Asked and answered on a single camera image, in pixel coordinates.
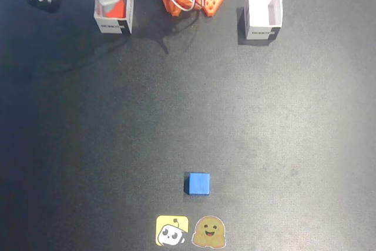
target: sticker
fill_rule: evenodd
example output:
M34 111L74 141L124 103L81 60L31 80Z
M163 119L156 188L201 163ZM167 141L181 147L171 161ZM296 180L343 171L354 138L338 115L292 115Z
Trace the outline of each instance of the sticker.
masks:
M198 247L224 248L226 246L225 234L224 223L219 218L206 216L196 224L192 243Z
M155 233L158 246L178 245L185 241L189 221L185 216L159 216Z

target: white box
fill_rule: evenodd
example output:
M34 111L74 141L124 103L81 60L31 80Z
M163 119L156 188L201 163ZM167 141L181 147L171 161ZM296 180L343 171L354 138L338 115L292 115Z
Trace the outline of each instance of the white box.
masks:
M244 20L247 39L273 41L282 27L282 0L246 0Z
M125 3L125 18L107 18L103 6L96 0L94 18L103 34L131 34L133 24L134 0L123 0Z

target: blue cube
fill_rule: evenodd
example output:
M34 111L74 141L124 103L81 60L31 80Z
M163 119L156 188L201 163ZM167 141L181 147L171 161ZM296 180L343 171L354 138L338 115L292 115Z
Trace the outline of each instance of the blue cube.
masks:
M189 195L209 195L210 174L190 173L189 174Z

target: open box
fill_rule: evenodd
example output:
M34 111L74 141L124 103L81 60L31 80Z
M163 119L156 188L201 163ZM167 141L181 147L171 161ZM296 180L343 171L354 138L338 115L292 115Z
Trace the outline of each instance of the open box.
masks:
M131 34L133 23L134 0L121 0L113 11L106 13L103 6L96 0L94 18L103 34Z
M282 0L246 0L244 20L247 39L275 40L282 27Z

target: hugging face emoji sticker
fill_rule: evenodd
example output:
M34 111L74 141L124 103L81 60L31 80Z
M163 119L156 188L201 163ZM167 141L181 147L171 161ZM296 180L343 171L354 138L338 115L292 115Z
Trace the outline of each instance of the hugging face emoji sticker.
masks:
M225 232L224 224L219 218L206 216L196 224L192 243L198 247L224 248L226 246Z

